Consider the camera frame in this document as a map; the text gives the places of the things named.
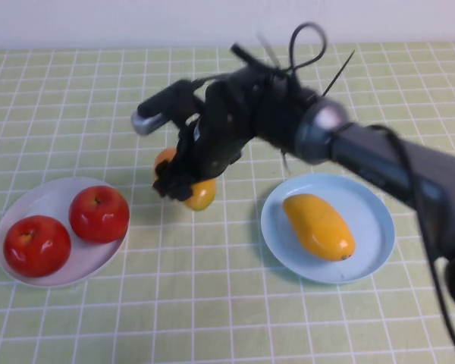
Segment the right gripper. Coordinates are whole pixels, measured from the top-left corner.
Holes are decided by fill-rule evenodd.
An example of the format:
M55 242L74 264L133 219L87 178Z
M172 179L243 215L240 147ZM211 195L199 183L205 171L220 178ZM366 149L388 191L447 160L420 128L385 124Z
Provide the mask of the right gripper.
M155 167L153 187L160 197L187 201L193 196L193 183L222 174L255 136L253 90L260 76L255 71L225 74L207 87L203 100L194 95L202 83L176 82L179 140L176 160Z

